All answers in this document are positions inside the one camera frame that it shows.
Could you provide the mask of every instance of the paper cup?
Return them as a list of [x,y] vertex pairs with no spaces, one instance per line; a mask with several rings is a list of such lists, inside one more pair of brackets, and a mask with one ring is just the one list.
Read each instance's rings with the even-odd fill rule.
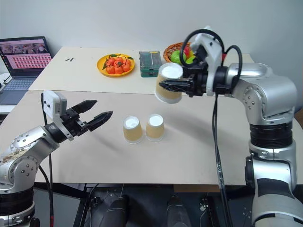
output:
[[159,141],[164,136],[163,117],[159,114],[151,114],[146,124],[146,138],[150,141]]
[[126,117],[123,121],[123,133],[127,142],[131,144],[139,143],[143,139],[139,119],[134,116]]
[[162,88],[159,83],[166,79],[179,79],[183,75],[183,69],[176,63],[165,63],[159,68],[156,84],[156,97],[165,103],[174,104],[181,100],[182,92],[168,91]]

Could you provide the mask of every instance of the white wall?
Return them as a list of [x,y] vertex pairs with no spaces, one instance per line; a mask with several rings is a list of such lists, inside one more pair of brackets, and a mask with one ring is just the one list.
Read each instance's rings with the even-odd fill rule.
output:
[[302,10],[302,0],[0,0],[0,37],[45,35],[54,53],[61,46],[163,50],[210,25],[226,46],[291,78],[302,104]]

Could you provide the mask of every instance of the laptop screen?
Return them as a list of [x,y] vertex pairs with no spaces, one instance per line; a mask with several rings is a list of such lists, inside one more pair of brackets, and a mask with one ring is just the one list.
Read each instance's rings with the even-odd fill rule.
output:
[[12,76],[37,76],[52,59],[43,36],[0,39],[0,54]]

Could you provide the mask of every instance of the green apple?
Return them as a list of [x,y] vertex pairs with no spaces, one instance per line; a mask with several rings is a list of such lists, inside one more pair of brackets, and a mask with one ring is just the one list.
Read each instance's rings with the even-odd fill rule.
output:
[[196,56],[191,56],[191,57],[189,57],[189,58],[186,60],[186,62],[185,62],[185,63],[187,63],[187,64],[191,64],[191,63],[193,63],[193,62],[194,62],[195,57],[196,57]]
[[[183,53],[183,59],[184,61],[186,60],[186,55],[184,53]],[[174,51],[170,57],[170,60],[174,63],[178,63],[179,65],[181,65],[180,51]]]

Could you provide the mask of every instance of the beige tabletop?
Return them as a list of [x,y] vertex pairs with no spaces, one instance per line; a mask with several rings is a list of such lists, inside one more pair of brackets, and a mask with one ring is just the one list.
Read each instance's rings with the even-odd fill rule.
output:
[[[43,124],[41,91],[28,91],[0,125],[0,151],[19,134]],[[81,114],[89,121],[113,110],[111,119],[74,141],[66,140],[53,152],[53,181],[58,183],[173,183],[217,184],[212,136],[214,97],[183,96],[175,105],[159,102],[154,95],[99,92],[62,92],[73,106],[96,99],[96,105]],[[249,124],[242,104],[220,97],[218,140],[226,184],[244,185],[245,157],[249,155]],[[160,142],[144,139],[128,144],[122,132],[123,119],[135,115],[146,126],[150,114],[164,118],[165,136]],[[303,183],[303,130],[296,120],[298,184]],[[42,162],[48,170],[48,160]],[[44,182],[40,172],[36,181]]]
[[[140,76],[140,50],[63,47],[34,81],[30,90],[91,91],[130,94],[153,94],[156,78]],[[104,55],[125,53],[135,60],[135,68],[123,77],[107,77],[97,69],[97,61]],[[238,62],[238,56],[229,53],[225,65]],[[243,54],[243,62],[253,62]]]

